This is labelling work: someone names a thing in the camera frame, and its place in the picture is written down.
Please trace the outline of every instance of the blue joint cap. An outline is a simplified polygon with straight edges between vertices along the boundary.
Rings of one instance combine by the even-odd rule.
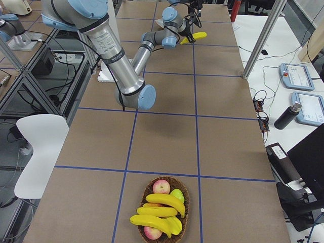
[[[149,110],[155,103],[156,91],[152,85],[146,85],[142,90],[138,98],[138,109]]]
[[[174,4],[174,3],[179,3],[180,0],[168,0],[168,2],[169,2],[170,4],[172,4],[173,6],[176,6],[176,5],[178,5],[178,4]]]
[[[7,42],[11,39],[10,35],[8,35],[7,33],[0,31],[0,38],[4,41]]]
[[[177,38],[175,36],[165,37],[162,40],[162,46],[166,49],[172,49],[176,47],[176,44],[177,44]]]
[[[164,22],[171,22],[177,17],[177,15],[178,15],[178,11],[172,7],[167,7],[162,12],[162,18]]]
[[[148,33],[148,32],[142,34],[142,41],[144,40],[144,37],[145,37],[145,35],[146,35],[147,33]]]
[[[101,19],[107,14],[107,0],[67,0],[82,16],[89,19]]]
[[[3,14],[1,15],[3,20],[18,20],[18,17],[14,14]]]
[[[77,31],[77,28],[74,25],[68,25],[62,22],[57,21],[56,19],[52,19],[47,17],[46,15],[42,14],[43,23],[49,27],[55,29],[62,29],[66,31]]]

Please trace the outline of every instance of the bottle cap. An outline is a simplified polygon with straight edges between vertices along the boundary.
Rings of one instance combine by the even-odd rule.
[[[297,101],[290,107],[290,109],[293,111],[293,112],[299,112],[300,109],[302,108],[303,106],[298,103]]]

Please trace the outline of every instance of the green pear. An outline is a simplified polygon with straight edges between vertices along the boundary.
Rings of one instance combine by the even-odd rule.
[[[182,191],[180,189],[174,189],[172,192],[170,192],[170,195],[176,197],[182,203],[184,203],[184,196],[183,196]]]

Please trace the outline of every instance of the black water bottle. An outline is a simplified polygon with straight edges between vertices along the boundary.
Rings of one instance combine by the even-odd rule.
[[[298,114],[302,105],[295,102],[292,106],[289,106],[283,114],[274,122],[274,126],[277,129],[284,129]]]

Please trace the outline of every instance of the white chair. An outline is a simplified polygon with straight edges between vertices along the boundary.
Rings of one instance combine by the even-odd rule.
[[[53,114],[27,116],[16,125],[33,147],[33,155],[15,186],[15,195],[28,203],[24,199],[42,197],[69,127],[63,117]]]

